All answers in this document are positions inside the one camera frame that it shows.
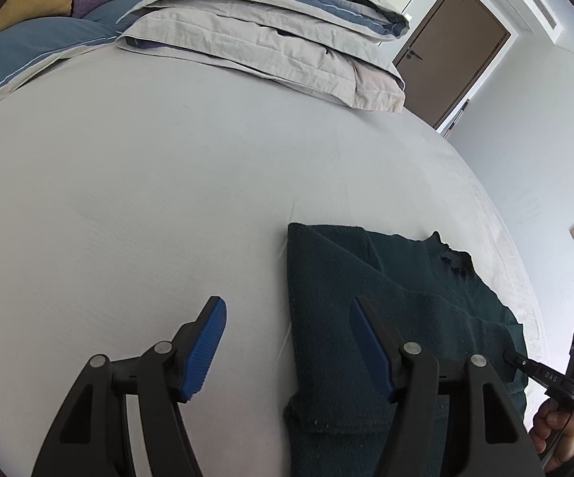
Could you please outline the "right hand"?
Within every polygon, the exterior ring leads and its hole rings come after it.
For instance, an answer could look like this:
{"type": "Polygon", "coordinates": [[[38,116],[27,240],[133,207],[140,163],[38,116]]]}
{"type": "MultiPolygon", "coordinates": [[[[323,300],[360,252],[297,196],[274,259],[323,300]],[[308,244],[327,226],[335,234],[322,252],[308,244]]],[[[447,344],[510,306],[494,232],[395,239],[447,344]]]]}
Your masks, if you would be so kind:
{"type": "Polygon", "coordinates": [[[557,448],[545,466],[546,473],[552,473],[574,461],[574,415],[558,410],[558,404],[548,398],[539,407],[533,418],[528,435],[538,453],[543,453],[555,434],[561,434],[557,448]]]}

